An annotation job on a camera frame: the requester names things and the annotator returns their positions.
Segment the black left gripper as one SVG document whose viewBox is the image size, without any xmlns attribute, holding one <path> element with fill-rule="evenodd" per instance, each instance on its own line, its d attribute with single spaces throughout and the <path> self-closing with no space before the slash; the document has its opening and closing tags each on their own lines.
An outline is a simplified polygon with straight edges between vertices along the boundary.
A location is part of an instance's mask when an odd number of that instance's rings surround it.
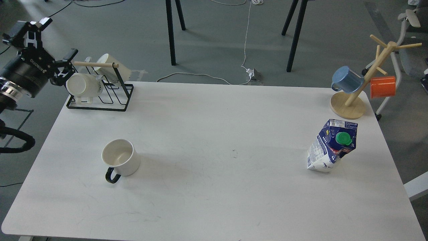
<svg viewBox="0 0 428 241">
<path fill-rule="evenodd" d="M 66 68 L 78 49 L 70 49 L 62 60 L 44 48 L 41 33 L 52 23 L 52 18 L 39 21 L 18 21 L 8 33 L 2 34 L 2 43 L 17 49 L 17 55 L 1 70 L 1 85 L 16 86 L 34 98 L 49 81 L 56 86 L 66 83 Z"/>
</svg>

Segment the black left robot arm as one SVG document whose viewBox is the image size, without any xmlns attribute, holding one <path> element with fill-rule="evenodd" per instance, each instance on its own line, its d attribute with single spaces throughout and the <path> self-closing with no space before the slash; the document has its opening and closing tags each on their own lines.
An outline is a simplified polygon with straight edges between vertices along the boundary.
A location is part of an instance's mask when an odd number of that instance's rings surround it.
<svg viewBox="0 0 428 241">
<path fill-rule="evenodd" d="M 23 96 L 35 98 L 47 82 L 65 85 L 75 73 L 72 59 L 77 49 L 55 60 L 43 46 L 41 34 L 51 23 L 51 18 L 31 22 L 19 20 L 9 33 L 2 35 L 2 43 L 16 48 L 17 55 L 1 70 L 1 112 L 14 111 Z"/>
</svg>

